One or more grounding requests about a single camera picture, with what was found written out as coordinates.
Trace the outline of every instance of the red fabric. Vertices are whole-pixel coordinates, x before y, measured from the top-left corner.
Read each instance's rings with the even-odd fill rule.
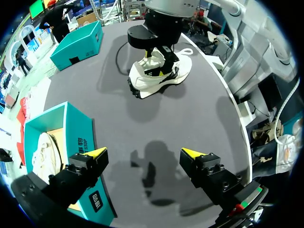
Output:
[[[25,122],[25,115],[24,115],[24,112],[23,112],[22,108],[18,112],[17,120],[21,123],[21,126],[23,128],[23,124]]]
[[[21,158],[22,164],[25,165],[25,158],[24,158],[24,130],[23,130],[23,125],[25,122],[25,113],[26,113],[26,106],[25,106],[25,98],[22,98],[20,100],[20,105],[21,108],[18,112],[17,115],[17,120],[20,122],[21,127],[20,127],[20,134],[21,134],[21,143],[17,143],[17,149],[19,156]]]
[[[21,105],[21,109],[24,113],[24,116],[26,116],[27,115],[27,109],[26,109],[26,105],[25,105],[25,97],[20,100],[20,105]]]

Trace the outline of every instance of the white shoe in box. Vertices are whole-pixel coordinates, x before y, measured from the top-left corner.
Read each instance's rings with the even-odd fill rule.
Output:
[[[33,172],[45,183],[49,184],[48,176],[60,172],[61,160],[58,149],[47,133],[39,136],[37,150],[32,157]]]

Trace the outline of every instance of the red cap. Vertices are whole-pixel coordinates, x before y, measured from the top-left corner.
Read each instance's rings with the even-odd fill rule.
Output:
[[[200,17],[203,17],[203,16],[204,16],[204,11],[201,10],[201,11],[199,12],[199,16],[200,16]]]
[[[53,6],[56,4],[56,0],[50,0],[47,4],[47,7]]]

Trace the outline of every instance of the teal box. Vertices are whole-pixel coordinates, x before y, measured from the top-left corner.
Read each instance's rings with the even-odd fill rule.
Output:
[[[81,60],[97,55],[103,37],[100,21],[95,21],[67,34],[60,42],[51,60],[63,70]]]
[[[79,152],[78,140],[87,141],[87,151],[95,150],[93,138],[92,119],[73,107],[69,102],[64,102],[44,111],[41,115],[29,120],[25,124],[24,132],[24,156],[27,172],[33,170],[32,156],[37,150],[38,139],[41,133],[63,128],[63,154],[65,161],[68,157]],[[89,199],[89,195],[98,191],[103,206],[95,212]],[[75,214],[83,218],[109,226],[114,218],[101,178],[95,187],[87,189],[77,202],[80,209]]]

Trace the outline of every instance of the white sneaker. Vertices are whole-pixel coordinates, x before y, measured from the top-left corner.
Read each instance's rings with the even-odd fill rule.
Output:
[[[192,68],[192,60],[187,56],[192,54],[193,51],[190,48],[183,49],[176,53],[179,61],[174,63],[171,73],[162,76],[149,76],[145,74],[146,70],[162,67],[165,62],[163,55],[154,49],[151,57],[145,57],[133,64],[128,77],[132,93],[136,97],[144,99],[156,93],[165,85],[182,83]]]
[[[48,176],[60,172],[61,160],[58,149],[47,133],[39,136],[37,150],[32,157],[33,172],[45,183],[49,184]]]

